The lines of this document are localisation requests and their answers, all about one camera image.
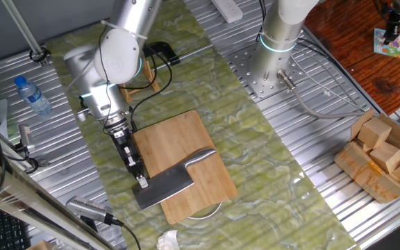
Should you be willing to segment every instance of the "bottle cap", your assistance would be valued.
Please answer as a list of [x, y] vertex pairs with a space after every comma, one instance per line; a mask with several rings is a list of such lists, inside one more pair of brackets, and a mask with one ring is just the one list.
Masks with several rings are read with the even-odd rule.
[[24, 87], [26, 85], [26, 78], [24, 76], [18, 76], [17, 78], [15, 78], [15, 84], [18, 87]]

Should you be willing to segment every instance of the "sticker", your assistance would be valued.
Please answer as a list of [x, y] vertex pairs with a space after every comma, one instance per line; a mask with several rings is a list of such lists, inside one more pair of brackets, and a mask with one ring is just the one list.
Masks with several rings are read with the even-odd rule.
[[38, 101], [40, 98], [41, 98], [41, 90], [38, 87], [36, 87], [35, 93], [33, 93], [29, 97], [24, 97], [23, 99], [26, 101], [26, 103], [34, 103]]
[[389, 45], [384, 45], [384, 34], [384, 30], [379, 28], [374, 29], [374, 52], [400, 58], [400, 34], [399, 37], [397, 37], [395, 41], [389, 43]]

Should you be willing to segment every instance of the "wooden table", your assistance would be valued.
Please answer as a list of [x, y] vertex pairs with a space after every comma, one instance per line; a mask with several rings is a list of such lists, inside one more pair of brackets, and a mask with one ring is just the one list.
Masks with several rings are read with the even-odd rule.
[[400, 108], [400, 58], [374, 53], [374, 29], [385, 29], [372, 0], [327, 0], [306, 26], [387, 113]]

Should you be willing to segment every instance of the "cleaver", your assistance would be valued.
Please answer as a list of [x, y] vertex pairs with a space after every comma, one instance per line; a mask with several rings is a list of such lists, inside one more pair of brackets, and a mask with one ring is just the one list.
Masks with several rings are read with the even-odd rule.
[[212, 148], [200, 149], [165, 171], [147, 180], [148, 186], [132, 187], [133, 194], [141, 209], [153, 206], [194, 184], [187, 167], [201, 162], [216, 153]]

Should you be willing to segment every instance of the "knife handle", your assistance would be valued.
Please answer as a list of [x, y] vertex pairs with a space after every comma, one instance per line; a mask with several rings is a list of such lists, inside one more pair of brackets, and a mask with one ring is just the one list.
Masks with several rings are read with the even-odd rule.
[[207, 148], [207, 149], [200, 149], [192, 153], [190, 156], [188, 156], [186, 161], [183, 163], [185, 167], [189, 167], [192, 164], [199, 163], [202, 160], [205, 160], [209, 156], [213, 155], [216, 153], [216, 151], [212, 148]]

